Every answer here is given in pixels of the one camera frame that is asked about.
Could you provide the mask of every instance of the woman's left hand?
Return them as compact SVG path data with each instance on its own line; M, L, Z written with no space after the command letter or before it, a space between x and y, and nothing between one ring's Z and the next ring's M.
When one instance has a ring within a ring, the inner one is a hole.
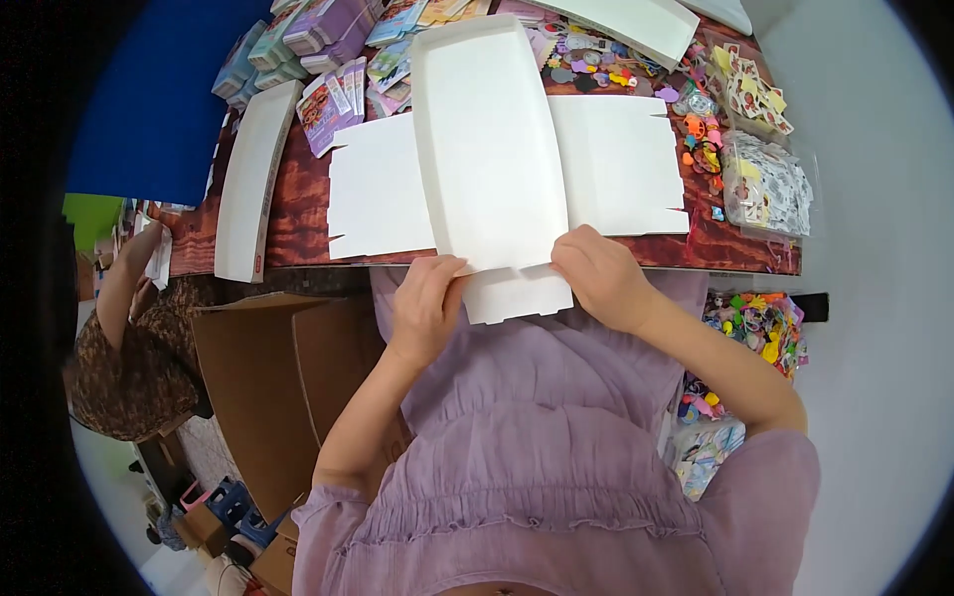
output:
M135 294L133 294L133 304L129 308L129 318L137 320L156 302L156 296L159 291L153 284L153 281L146 276L139 276L139 281L135 284Z
M394 335L387 348L423 370L444 351L457 324L467 262L451 255L415 258L394 294Z

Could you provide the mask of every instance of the purple dress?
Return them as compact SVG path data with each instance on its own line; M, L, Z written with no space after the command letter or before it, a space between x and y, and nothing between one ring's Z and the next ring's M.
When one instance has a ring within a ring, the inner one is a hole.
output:
M374 268L391 337L406 269ZM707 276L647 272L700 316ZM292 513L293 594L439 594L509 582L553 594L785 594L819 490L815 447L744 443L697 504L656 455L683 368L579 308L461 321L402 410L417 435L373 504L318 485Z

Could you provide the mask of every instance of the blue stool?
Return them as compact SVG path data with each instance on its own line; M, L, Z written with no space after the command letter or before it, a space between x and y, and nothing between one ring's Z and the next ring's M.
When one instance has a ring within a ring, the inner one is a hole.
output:
M238 532L256 545L266 548L275 540L275 536L278 534L279 524L281 524L281 520L288 515L288 511L279 515L272 523L267 524L261 517L259 509L252 507L248 510L248 513L245 514L245 517L241 519L241 524L238 525Z
M235 536L238 531L235 526L243 517L253 509L252 497L248 494L248 488L240 482L230 483L227 479L223 480L218 488L209 494L205 504L219 518L231 535Z

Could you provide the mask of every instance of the stack of boxes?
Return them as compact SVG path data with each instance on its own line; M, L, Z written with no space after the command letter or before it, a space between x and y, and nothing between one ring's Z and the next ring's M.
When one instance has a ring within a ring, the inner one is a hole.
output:
M299 15L324 1L302 0L289 4L276 14L271 25L265 28L259 42L248 54L248 61L259 71L255 86L260 91L308 76L308 72L301 67L299 58L285 45L282 38Z
M228 57L218 70L212 93L218 95L230 106L244 110L252 95L259 92L255 88L256 70L248 61L249 52L259 42L265 31L265 23L258 21L247 33L240 37Z
M284 31L283 46L312 74L324 74L358 57L384 13L382 0L323 0Z
M358 57L384 13L382 0L276 0L271 24L238 39L212 93L243 111L252 95L292 79L324 74Z

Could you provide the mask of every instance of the pink stool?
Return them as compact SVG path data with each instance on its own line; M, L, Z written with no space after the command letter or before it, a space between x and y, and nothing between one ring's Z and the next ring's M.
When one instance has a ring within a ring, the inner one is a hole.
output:
M212 494L211 490L207 490L198 499L195 499L194 501L186 503L185 498L188 497L190 494L192 494L192 491L196 489L196 486L198 486L198 480L192 483L192 485L189 486L189 489L186 490L181 497L179 497L179 502L182 504L182 508L185 509L186 513L188 513L189 511L192 511L196 505L205 502L205 500L209 498L209 495Z

